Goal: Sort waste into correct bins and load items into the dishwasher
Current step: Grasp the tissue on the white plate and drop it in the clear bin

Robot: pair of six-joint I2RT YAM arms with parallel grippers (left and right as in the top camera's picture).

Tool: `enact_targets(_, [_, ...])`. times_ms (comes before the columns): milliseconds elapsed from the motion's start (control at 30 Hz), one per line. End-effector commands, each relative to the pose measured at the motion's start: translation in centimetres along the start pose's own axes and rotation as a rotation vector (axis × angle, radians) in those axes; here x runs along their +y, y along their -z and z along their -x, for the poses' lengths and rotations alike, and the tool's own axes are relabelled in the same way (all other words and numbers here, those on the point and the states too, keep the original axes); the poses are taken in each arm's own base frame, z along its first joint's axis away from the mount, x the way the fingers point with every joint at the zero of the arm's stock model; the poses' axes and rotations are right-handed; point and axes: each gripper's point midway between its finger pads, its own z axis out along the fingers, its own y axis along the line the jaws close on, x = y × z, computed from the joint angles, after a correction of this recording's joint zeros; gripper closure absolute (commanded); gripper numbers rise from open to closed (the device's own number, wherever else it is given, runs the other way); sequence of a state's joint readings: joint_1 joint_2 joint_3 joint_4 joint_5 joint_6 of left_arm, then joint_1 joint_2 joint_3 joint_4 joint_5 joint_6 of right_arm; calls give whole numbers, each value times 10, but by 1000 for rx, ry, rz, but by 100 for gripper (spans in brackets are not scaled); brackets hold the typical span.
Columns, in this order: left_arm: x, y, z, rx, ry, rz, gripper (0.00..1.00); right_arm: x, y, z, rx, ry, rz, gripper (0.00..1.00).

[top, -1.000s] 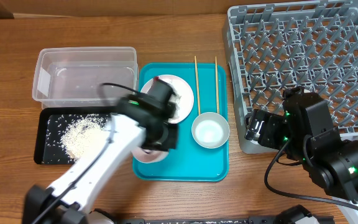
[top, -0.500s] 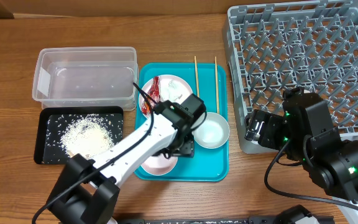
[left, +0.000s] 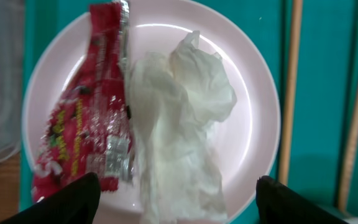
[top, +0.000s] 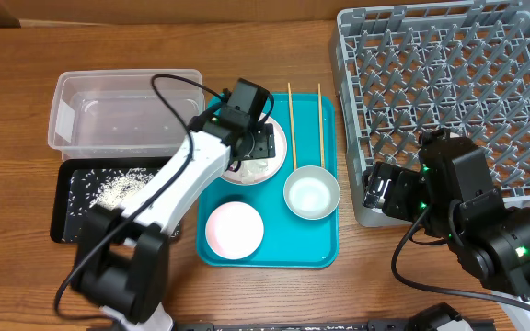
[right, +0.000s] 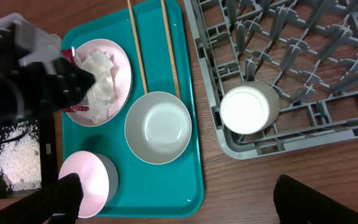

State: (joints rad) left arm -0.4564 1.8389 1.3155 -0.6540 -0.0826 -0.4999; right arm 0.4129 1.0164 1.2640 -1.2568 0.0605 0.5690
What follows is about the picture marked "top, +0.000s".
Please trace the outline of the rice leftovers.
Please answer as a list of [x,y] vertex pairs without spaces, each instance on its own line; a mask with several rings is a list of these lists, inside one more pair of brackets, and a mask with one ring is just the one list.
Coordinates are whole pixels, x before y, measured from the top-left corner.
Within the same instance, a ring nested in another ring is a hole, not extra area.
[[70,179],[67,215],[82,217],[96,204],[112,210],[142,189],[157,172],[157,168],[150,167],[78,169]]

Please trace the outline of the white tissue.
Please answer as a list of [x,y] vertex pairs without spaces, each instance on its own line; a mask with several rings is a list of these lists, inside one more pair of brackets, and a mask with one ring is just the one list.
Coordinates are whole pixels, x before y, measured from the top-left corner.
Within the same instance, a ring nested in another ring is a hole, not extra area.
[[240,172],[240,180],[243,183],[260,180],[267,175],[269,170],[269,161],[267,159],[252,159],[243,161]]

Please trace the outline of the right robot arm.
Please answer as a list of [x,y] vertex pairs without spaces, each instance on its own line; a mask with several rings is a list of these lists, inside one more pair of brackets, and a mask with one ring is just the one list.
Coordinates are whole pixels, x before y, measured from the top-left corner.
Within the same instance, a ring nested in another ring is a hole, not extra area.
[[[508,207],[482,149],[447,129],[419,137],[419,170],[378,162],[363,173],[363,206],[410,227],[391,258],[393,276],[420,291],[496,302],[518,330],[530,330],[530,207]],[[404,245],[419,230],[447,245],[482,292],[423,284],[398,272]]]

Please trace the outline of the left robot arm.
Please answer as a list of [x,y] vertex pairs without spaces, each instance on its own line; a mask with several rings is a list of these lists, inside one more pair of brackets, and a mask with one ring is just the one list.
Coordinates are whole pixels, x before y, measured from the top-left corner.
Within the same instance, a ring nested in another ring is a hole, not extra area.
[[112,330],[170,330],[163,307],[170,237],[201,193],[231,166],[275,156],[268,122],[273,94],[240,78],[232,90],[184,122],[176,153],[138,192],[113,209],[93,206],[81,229],[66,289],[98,306]]

